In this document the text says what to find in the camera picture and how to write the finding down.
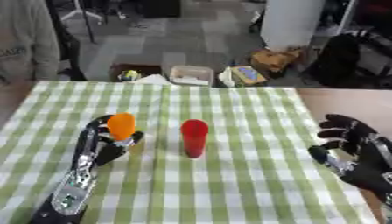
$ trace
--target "red cup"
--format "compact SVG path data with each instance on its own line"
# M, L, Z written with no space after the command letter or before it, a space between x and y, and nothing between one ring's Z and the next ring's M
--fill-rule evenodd
M184 148L190 158L197 158L203 153L208 134L208 125L196 119L187 120L181 125Z

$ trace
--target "robotic arm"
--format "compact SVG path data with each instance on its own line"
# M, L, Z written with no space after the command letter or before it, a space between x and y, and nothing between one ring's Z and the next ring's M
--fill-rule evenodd
M330 142L309 148L311 156L342 181L371 191L392 210L392 143L365 123L343 115L327 115L319 126L321 138ZM354 157L342 161L329 150L341 148Z
M88 207L88 198L96 184L97 167L119 158L127 152L129 146L137 144L144 136L141 131L132 133L135 121L132 120L132 115L127 115L127 119L121 120L122 125L131 127L128 129L130 133L125 133L125 139L114 140L107 137L109 133L116 136L114 129L105 125L110 123L110 120L115 123L119 120L117 117L119 116L105 115L96 118L80 133L69 172L32 216L29 224L81 222ZM104 144L99 151L98 144Z

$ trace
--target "floor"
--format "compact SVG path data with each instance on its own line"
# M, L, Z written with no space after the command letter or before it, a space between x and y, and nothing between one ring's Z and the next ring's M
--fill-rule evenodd
M262 3L241 0L183 0L182 17L143 19L131 10L130 18L111 17L108 24L91 19L97 44L88 40L84 21L66 21L82 43L80 65L91 81L108 81L117 63L162 65L169 74L176 65L211 67L222 71L232 61L239 64L249 53L263 48L258 34L249 34L249 21ZM317 87L303 83L291 69L270 86Z

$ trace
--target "backpack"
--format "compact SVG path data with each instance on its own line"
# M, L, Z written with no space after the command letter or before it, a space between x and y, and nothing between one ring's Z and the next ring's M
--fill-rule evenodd
M344 83L355 76L360 57L360 46L355 37L342 34L329 39L306 72L322 85L343 88Z

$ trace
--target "green checkered tablecloth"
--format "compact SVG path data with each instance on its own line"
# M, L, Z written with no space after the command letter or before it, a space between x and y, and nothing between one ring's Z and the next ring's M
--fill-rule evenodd
M317 125L293 88L40 82L0 134L0 222L26 223L69 169L81 129L117 112L146 133L99 170L83 223L376 223L359 191L313 163ZM188 158L180 124L202 119Z

